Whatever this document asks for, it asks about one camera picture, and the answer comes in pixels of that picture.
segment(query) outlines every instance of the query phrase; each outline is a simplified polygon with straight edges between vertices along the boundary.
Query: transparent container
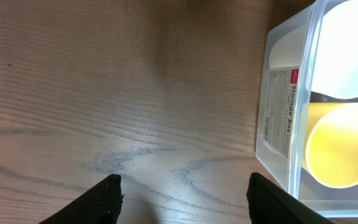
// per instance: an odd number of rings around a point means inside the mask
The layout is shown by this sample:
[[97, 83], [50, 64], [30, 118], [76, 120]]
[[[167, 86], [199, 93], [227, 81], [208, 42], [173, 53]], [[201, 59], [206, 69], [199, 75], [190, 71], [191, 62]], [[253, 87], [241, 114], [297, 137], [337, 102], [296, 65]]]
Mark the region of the transparent container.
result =
[[[260, 92], [259, 119], [257, 130], [258, 160], [274, 176], [282, 188], [291, 196], [320, 213], [324, 217], [358, 217], [358, 185], [333, 189], [325, 187], [302, 169], [308, 108], [311, 102], [358, 102], [358, 98], [339, 100], [311, 92], [311, 81], [323, 16], [346, 0], [316, 0], [314, 4], [272, 29], [267, 36], [262, 86]], [[264, 138], [265, 114], [270, 110], [269, 97], [269, 58], [274, 44], [284, 35], [298, 29], [302, 33], [298, 44], [301, 46], [297, 92], [294, 97], [292, 132], [289, 138], [288, 154], [277, 152]]]

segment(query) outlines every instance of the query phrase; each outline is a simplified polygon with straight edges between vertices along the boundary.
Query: red logo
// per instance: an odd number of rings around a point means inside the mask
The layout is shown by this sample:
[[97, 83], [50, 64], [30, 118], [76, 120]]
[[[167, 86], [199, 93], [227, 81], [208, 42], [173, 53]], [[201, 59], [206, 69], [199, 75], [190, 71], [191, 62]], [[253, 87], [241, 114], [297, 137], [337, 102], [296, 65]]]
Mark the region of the red logo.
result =
[[298, 83], [298, 74], [299, 74], [299, 69], [293, 69], [291, 71], [291, 80], [290, 80], [291, 84], [297, 84]]

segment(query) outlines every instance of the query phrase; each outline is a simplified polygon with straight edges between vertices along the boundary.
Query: label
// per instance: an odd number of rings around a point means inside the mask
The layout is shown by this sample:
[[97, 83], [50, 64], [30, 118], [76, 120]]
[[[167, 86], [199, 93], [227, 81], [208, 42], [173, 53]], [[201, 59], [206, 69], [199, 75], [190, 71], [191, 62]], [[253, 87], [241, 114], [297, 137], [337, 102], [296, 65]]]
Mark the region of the label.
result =
[[298, 91], [299, 67], [275, 68], [268, 73], [264, 139], [288, 158]]

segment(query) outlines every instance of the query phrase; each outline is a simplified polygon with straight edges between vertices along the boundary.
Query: wood grain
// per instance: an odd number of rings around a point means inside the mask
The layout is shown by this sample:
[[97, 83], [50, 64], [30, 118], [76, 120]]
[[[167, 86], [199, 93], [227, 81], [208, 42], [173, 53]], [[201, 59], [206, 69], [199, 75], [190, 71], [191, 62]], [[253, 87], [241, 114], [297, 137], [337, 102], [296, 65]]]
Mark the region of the wood grain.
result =
[[111, 173], [119, 223], [250, 223], [250, 173], [272, 178], [254, 146], [273, 12], [1, 0], [0, 223], [37, 223]]

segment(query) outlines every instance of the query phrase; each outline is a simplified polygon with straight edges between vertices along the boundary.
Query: storage box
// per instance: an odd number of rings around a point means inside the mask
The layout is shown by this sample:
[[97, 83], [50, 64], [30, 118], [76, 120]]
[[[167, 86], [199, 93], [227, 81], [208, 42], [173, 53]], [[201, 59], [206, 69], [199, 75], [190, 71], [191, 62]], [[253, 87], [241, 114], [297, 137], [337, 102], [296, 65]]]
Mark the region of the storage box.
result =
[[[346, 189], [325, 187], [301, 168], [310, 102], [358, 102], [358, 98], [337, 100], [311, 92], [314, 62], [323, 16], [342, 2], [344, 1], [317, 0], [313, 5], [269, 32], [260, 92], [257, 158], [284, 190], [325, 217], [358, 217], [358, 185]], [[284, 35], [297, 28], [301, 29], [302, 32], [299, 43], [294, 43], [300, 44], [302, 48], [300, 66], [299, 68], [289, 67], [286, 71], [281, 71], [285, 73], [290, 82], [285, 96], [288, 100], [286, 103], [291, 103], [293, 108], [291, 108], [291, 111], [290, 108], [287, 108], [287, 112], [291, 114], [290, 122], [287, 123], [290, 125], [288, 127], [289, 132], [280, 136], [283, 140], [277, 144], [287, 145], [288, 151], [278, 152], [274, 146], [267, 143], [265, 133], [267, 131], [266, 124], [270, 122], [265, 117], [266, 112], [271, 110], [267, 103], [269, 91], [276, 91], [275, 88], [272, 88], [275, 83], [271, 78], [269, 81], [269, 77], [272, 77], [271, 74], [269, 75], [269, 72], [272, 71], [269, 66], [269, 57], [274, 44]], [[296, 91], [291, 92], [289, 89], [291, 85], [296, 87]]]

